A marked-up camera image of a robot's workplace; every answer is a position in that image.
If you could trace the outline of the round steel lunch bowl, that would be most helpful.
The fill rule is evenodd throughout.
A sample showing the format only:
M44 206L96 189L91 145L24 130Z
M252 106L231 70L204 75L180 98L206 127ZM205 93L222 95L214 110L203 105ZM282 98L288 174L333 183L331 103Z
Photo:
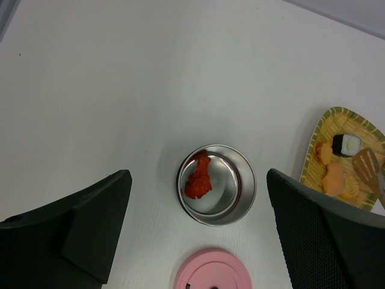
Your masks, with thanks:
M185 193L188 178L207 156L212 189L201 198ZM256 197L256 175L249 160L239 150L224 144L200 147L181 162L176 175L176 196L190 218L207 226L226 226L242 219Z

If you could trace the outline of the red fried chicken toy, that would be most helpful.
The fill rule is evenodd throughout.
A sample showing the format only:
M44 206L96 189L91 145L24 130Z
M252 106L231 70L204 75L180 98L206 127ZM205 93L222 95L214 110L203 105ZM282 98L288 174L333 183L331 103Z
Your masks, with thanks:
M190 199L201 199L205 194L212 190L212 184L208 167L211 158L206 151L201 151L196 156L197 167L189 175L185 183L185 194Z

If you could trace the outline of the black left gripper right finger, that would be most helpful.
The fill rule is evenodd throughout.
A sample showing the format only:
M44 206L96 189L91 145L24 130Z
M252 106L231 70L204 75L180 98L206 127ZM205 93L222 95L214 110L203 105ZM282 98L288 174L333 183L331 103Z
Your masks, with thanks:
M293 288L384 288L384 216L276 169L266 184Z

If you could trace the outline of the sushi roll toy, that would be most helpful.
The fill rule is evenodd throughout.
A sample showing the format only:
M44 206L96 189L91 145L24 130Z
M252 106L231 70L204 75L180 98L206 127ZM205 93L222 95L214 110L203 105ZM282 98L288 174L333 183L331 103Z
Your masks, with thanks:
M339 157L353 157L361 150L361 138L351 134L335 135L332 150Z

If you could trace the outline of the orange flower-shaped food toy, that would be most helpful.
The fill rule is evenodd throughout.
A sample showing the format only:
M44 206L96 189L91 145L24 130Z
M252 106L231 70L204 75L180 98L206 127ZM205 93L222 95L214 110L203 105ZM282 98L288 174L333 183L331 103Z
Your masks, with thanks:
M315 148L316 156L318 161L327 166L331 163L333 158L333 150L330 143L319 142Z

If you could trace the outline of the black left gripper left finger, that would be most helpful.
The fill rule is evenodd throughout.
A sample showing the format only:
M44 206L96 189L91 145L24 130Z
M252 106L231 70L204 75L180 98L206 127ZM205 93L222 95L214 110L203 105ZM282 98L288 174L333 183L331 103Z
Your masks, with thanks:
M1 222L1 288L101 288L114 261L132 177L119 170Z

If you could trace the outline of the salmon-coloured fish food toy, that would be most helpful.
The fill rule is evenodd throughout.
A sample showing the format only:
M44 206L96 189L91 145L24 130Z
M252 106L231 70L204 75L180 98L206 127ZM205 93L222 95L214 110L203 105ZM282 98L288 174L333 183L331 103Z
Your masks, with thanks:
M343 168L339 163L327 165L327 173L321 180L324 192L327 196L336 197L345 189L345 178Z

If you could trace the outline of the round yellow waffle toy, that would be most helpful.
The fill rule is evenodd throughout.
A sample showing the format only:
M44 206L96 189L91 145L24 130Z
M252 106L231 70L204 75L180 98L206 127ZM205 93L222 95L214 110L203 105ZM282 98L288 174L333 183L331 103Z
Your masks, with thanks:
M360 187L355 178L351 175L344 174L345 188L340 197L350 200L358 196Z

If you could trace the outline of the pink round lid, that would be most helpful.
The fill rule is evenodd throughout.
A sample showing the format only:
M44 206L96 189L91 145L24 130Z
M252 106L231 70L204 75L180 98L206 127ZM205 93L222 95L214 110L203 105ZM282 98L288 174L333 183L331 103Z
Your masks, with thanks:
M190 255L179 267L174 288L253 288L245 265L230 252L206 248Z

